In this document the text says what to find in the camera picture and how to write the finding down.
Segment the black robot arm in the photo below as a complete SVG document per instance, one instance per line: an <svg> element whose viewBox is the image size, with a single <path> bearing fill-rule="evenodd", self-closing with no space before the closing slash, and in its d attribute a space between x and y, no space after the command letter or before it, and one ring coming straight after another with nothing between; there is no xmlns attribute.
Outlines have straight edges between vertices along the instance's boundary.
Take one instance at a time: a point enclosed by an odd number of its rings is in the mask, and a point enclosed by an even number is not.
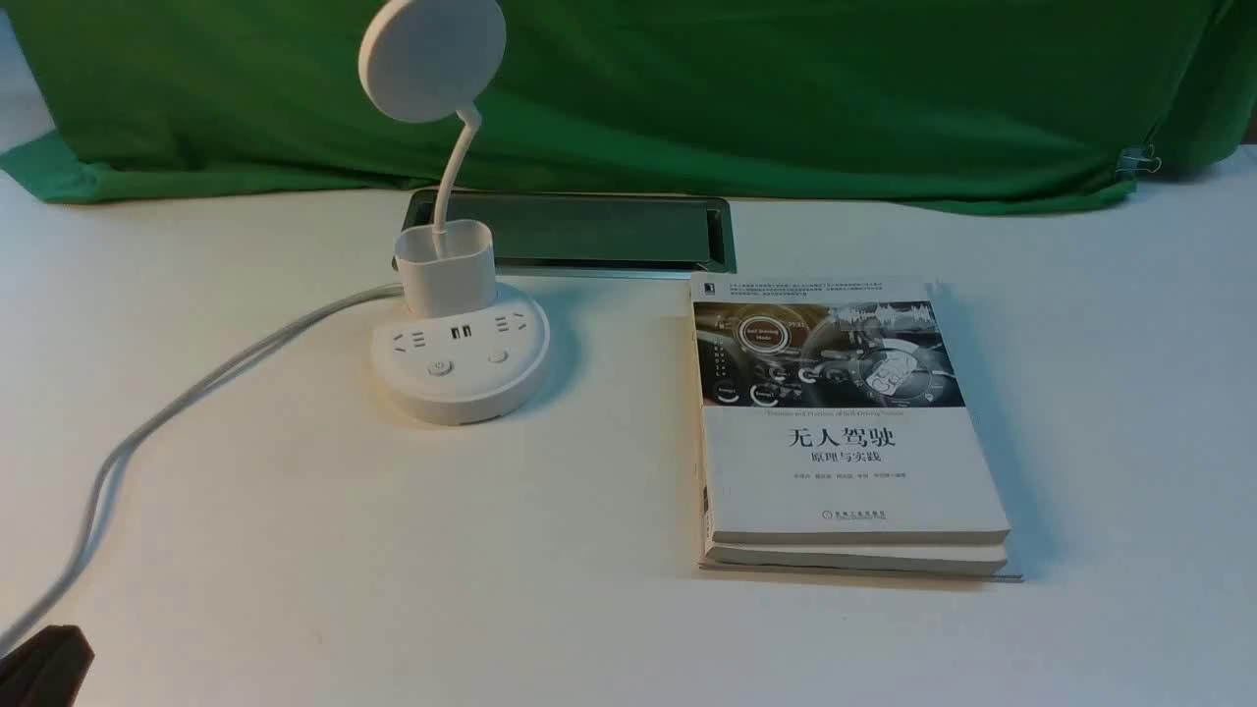
<svg viewBox="0 0 1257 707"><path fill-rule="evenodd" d="M3 658L1 704L72 706L94 658L80 626L45 626Z"/></svg>

